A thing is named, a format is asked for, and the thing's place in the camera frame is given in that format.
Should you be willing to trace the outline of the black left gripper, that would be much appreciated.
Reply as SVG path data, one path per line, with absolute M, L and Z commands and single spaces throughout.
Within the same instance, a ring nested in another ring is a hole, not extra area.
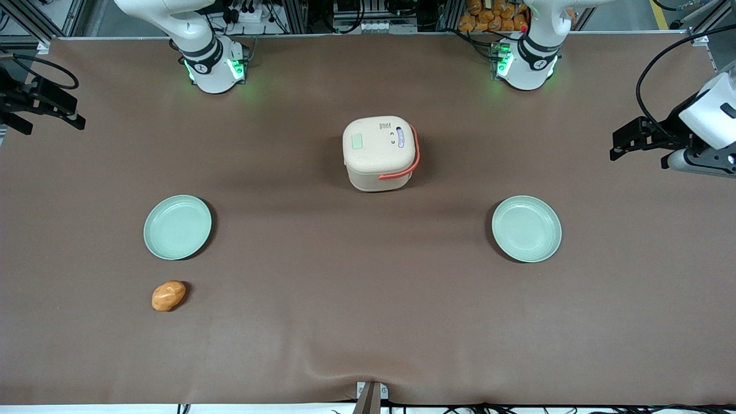
M 613 149 L 609 152 L 610 161 L 615 162 L 626 153 L 635 151 L 657 148 L 680 150 L 692 147 L 694 133 L 679 117 L 687 107 L 688 103 L 677 105 L 665 120 L 657 121 L 655 126 L 646 116 L 639 116 L 621 126 L 612 134 Z

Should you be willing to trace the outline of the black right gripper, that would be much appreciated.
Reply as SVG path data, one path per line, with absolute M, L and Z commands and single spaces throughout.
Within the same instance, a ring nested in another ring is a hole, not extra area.
M 11 113 L 40 114 L 35 103 L 44 110 L 58 113 L 57 118 L 79 131 L 85 129 L 86 120 L 77 114 L 77 99 L 40 76 L 32 76 L 30 83 L 20 82 L 10 74 L 1 75 L 1 118 Z

